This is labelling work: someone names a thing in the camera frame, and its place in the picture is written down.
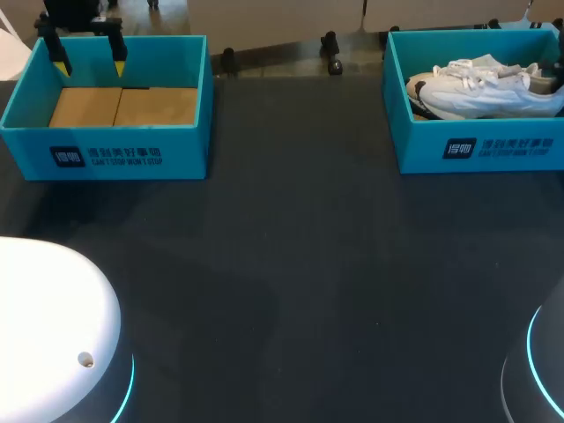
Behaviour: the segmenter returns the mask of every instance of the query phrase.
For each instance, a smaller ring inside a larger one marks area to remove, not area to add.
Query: teal box
[[[434,65],[491,54],[501,63],[559,58],[550,30],[390,33],[383,98],[402,174],[564,169],[564,119],[416,121],[404,82]]]
[[[204,179],[210,143],[213,76],[203,36],[124,37],[118,78],[106,37],[61,41],[72,65],[65,77],[38,40],[0,122],[28,181]],[[198,89],[193,125],[49,128],[64,87]]]

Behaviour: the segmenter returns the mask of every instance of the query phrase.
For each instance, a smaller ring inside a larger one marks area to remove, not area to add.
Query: shoe
[[[419,106],[445,120],[555,117],[564,108],[564,86],[556,93],[534,93],[528,72],[499,78],[493,71],[452,71],[447,78],[416,84]]]
[[[526,69],[522,69],[519,65],[504,66],[495,60],[492,55],[485,55],[472,60],[455,60],[454,62],[450,62],[445,68],[434,66],[433,72],[420,73],[419,75],[415,75],[407,79],[407,81],[405,81],[405,90],[411,100],[417,100],[415,85],[419,81],[428,78],[454,76],[453,72],[456,73],[456,69],[466,70],[465,72],[468,73],[468,68],[471,68],[472,72],[477,73],[493,71],[497,73],[500,78],[515,75],[521,71],[527,72],[532,76],[531,83],[536,87],[535,92],[538,93],[549,93],[554,82],[554,78],[542,78],[541,70],[536,63],[533,63]]]

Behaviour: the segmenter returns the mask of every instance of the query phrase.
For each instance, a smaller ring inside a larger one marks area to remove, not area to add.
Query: glowing blue ring
[[[564,412],[554,402],[554,400],[550,397],[550,395],[548,395],[548,392],[546,391],[545,387],[543,386],[542,382],[540,381],[540,378],[538,377],[537,369],[535,369],[535,365],[532,363],[531,330],[532,330],[532,324],[535,323],[535,319],[537,318],[537,314],[538,314],[539,310],[540,310],[540,307],[535,312],[535,315],[532,317],[531,323],[529,323],[529,329],[527,330],[527,357],[529,358],[529,366],[531,367],[531,372],[532,372],[533,377],[535,378],[535,381],[537,381],[538,388],[540,389],[540,391],[545,396],[546,401],[548,401],[548,404],[550,404],[553,407],[553,409],[564,419]]]
[[[130,399],[130,395],[131,395],[131,388],[133,388],[133,376],[135,375],[135,360],[133,359],[133,356],[131,356],[131,379],[130,379],[130,386],[127,388],[127,394],[125,394],[125,398],[123,399],[122,402],[122,406],[120,407],[120,409],[117,411],[117,414],[114,416],[114,418],[112,419],[112,421],[110,421],[109,423],[116,423],[116,421],[120,418],[120,416],[123,413],[123,410],[125,409],[125,405],[127,404],[128,400]]]

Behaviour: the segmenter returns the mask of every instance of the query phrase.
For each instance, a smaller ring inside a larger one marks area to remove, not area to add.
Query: white dome
[[[90,260],[0,237],[0,422],[50,422],[74,407],[108,368],[120,328],[114,290]]]

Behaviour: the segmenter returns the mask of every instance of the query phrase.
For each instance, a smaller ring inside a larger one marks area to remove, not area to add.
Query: black table
[[[216,80],[203,182],[28,183],[0,147],[0,234],[115,288],[137,421],[505,421],[505,354],[564,271],[562,177],[400,175],[380,84]]]

